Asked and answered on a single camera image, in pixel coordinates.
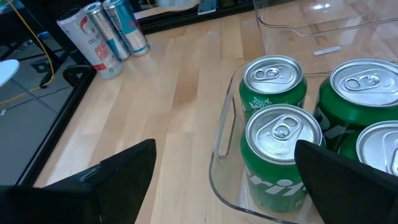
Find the sprite can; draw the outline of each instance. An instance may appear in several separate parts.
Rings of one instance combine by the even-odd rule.
[[[356,137],[356,141],[349,141],[349,138],[341,144],[343,155],[355,154],[360,162],[398,176],[398,121],[370,125]]]
[[[308,112],[292,105],[271,105],[248,121],[241,152],[253,200],[273,212],[301,206],[307,191],[295,165],[297,140],[323,144],[319,124]]]
[[[356,154],[356,140],[358,139],[360,131],[349,135],[340,145],[338,154],[347,157],[348,159],[353,159],[359,161],[358,155]]]
[[[375,59],[337,66],[319,90],[315,117],[328,149],[337,151],[350,134],[397,118],[398,67]]]
[[[246,66],[239,85],[245,121],[272,104],[302,108],[306,91],[307,82],[297,61],[282,55],[257,58]]]

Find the pull tab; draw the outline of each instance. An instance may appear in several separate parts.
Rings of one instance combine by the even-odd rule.
[[[395,150],[394,156],[392,157],[391,170],[392,173],[398,177],[398,148]]]
[[[276,79],[280,76],[280,70],[278,68],[260,68],[254,72],[255,81],[266,81]]]
[[[368,90],[380,86],[381,81],[378,73],[372,75],[353,75],[344,80],[344,86],[351,91]]]
[[[302,125],[300,118],[292,115],[283,115],[272,127],[272,137],[278,140],[288,140]]]
[[[258,68],[252,72],[251,78],[255,82],[285,84],[293,80],[294,69],[290,65],[278,63]]]

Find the celsius can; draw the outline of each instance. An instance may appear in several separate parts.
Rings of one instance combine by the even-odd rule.
[[[78,7],[68,10],[57,24],[103,78],[120,74],[123,66],[84,10]]]

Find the clear plastic bin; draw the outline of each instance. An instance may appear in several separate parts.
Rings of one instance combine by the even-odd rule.
[[[251,198],[240,150],[240,140],[245,127],[239,83],[248,63],[240,66],[233,75],[221,111],[220,124],[210,162],[210,184],[217,197],[226,205],[248,214],[248,223],[264,223],[264,218],[279,223],[323,223],[311,198],[290,213],[274,213],[257,207]],[[328,75],[306,75],[308,91],[305,109],[313,111],[317,88]]]
[[[312,113],[321,82],[339,64],[357,58],[396,62],[398,1],[395,0],[254,0],[267,55],[287,55],[307,79],[305,109]],[[240,140],[244,117],[239,83],[246,64],[231,79],[211,155],[210,184],[217,197],[242,211],[248,223],[323,223],[311,198],[290,213],[257,207],[244,175]]]

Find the soda can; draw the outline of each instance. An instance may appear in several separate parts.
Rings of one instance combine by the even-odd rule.
[[[272,212],[290,212],[307,194],[295,165],[294,151],[302,139],[325,147],[313,116],[293,105],[270,105],[249,120],[241,153],[254,202]]]
[[[339,153],[398,176],[398,121],[372,124],[360,134],[346,138]]]
[[[84,10],[65,12],[57,24],[103,78],[114,78],[123,69],[119,60]]]
[[[131,53],[135,56],[147,53],[149,44],[139,28],[130,3],[127,0],[105,0],[102,5],[128,43]]]
[[[100,2],[94,2],[85,6],[84,11],[98,28],[101,35],[105,38],[106,43],[111,47],[113,53],[120,61],[129,58],[130,51],[126,43],[122,40],[119,32],[113,27],[103,11]]]
[[[279,103],[304,106],[307,82],[300,64],[286,56],[257,58],[244,69],[239,85],[245,120],[259,109]]]
[[[360,131],[356,131],[353,134],[350,134],[341,144],[337,151],[338,154],[347,157],[348,159],[352,159],[355,161],[359,161],[358,155],[356,154],[356,140],[358,140],[358,136],[361,134]]]
[[[321,84],[318,99],[315,117],[336,152],[350,134],[397,118],[398,67],[376,59],[342,63]]]

